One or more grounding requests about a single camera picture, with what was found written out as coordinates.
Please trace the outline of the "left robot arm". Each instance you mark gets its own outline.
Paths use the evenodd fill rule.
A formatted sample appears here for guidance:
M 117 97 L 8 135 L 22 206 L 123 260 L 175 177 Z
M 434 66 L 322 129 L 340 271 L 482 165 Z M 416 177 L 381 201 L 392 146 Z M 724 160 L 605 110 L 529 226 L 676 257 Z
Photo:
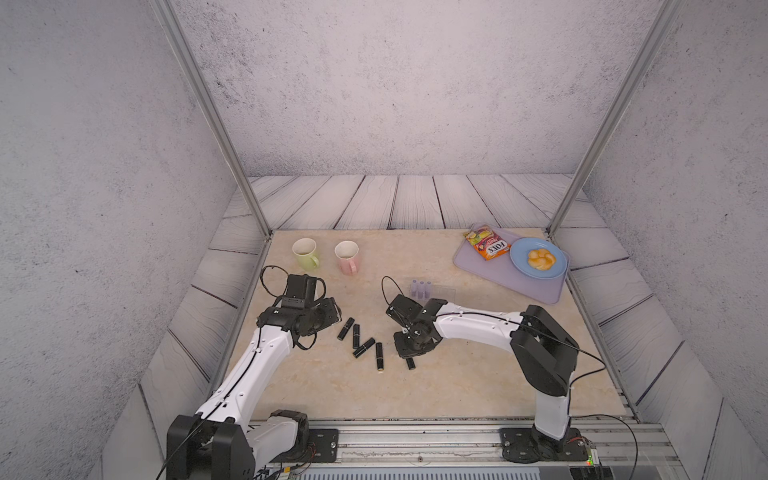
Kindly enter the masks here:
M 313 431 L 306 414 L 276 410 L 255 428 L 255 407 L 279 365 L 301 338 L 315 340 L 341 319 L 324 280 L 290 274 L 284 291 L 257 319 L 244 354 L 193 415 L 179 415 L 167 431 L 165 479 L 254 479 L 270 463 L 308 466 L 335 459 L 335 430 Z

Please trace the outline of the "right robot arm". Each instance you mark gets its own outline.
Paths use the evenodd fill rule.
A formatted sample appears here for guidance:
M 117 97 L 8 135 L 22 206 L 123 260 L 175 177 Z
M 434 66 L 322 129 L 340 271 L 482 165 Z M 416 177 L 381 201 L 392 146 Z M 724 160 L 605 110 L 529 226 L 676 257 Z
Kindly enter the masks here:
M 393 338 L 403 359 L 425 355 L 445 339 L 473 341 L 514 354 L 537 391 L 533 432 L 551 441 L 565 438 L 571 423 L 570 383 L 580 347 L 543 307 L 493 313 L 444 299 L 421 305 L 399 294 L 386 314 L 401 327 Z

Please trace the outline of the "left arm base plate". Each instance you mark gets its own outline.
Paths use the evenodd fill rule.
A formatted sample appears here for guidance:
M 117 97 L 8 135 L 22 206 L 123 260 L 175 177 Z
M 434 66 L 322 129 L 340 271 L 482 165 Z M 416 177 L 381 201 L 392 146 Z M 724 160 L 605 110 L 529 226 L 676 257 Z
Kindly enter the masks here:
M 284 462 L 334 463 L 337 459 L 338 444 L 338 429 L 300 429 L 294 447 L 284 454 Z

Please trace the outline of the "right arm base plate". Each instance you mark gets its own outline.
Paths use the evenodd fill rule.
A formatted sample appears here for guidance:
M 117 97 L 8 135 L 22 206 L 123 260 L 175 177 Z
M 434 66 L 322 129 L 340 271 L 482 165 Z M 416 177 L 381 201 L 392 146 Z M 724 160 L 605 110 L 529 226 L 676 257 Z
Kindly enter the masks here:
M 569 427 L 559 440 L 550 438 L 535 427 L 502 428 L 499 435 L 502 458 L 508 462 L 587 462 L 591 458 L 587 441 L 573 427 Z

